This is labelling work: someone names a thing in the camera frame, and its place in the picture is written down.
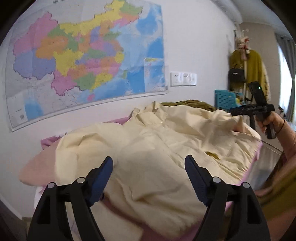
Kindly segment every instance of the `map of china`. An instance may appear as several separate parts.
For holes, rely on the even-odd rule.
[[[82,91],[93,90],[112,80],[124,53],[116,40],[120,33],[110,29],[136,21],[142,7],[114,0],[105,8],[105,13],[77,24],[59,24],[49,12],[45,13],[15,42],[14,71],[37,80],[53,73],[51,87],[60,96],[75,86]]]

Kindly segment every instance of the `ceiling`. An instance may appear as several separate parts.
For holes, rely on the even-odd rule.
[[[243,21],[271,25],[275,33],[291,37],[289,31],[278,18],[261,0],[232,0],[240,11]]]

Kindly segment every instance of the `silver screw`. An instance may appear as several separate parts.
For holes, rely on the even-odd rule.
[[[47,185],[47,187],[48,187],[48,188],[53,188],[54,185],[55,185],[54,183],[49,183],[49,184]]]
[[[221,182],[221,179],[218,177],[213,177],[213,182],[219,183],[219,182]]]
[[[249,188],[249,187],[250,187],[250,184],[249,184],[249,183],[243,183],[242,186],[243,186],[244,188]]]
[[[84,181],[85,181],[84,177],[80,177],[80,178],[77,179],[77,182],[80,183],[80,184],[84,183]]]

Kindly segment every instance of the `white switch plate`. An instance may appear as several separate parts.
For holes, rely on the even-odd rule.
[[[170,80],[171,86],[193,86],[197,84],[197,74],[171,72]]]

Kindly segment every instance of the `black bag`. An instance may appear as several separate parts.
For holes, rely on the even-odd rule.
[[[244,78],[244,69],[230,69],[228,72],[228,80],[229,82],[246,83]]]

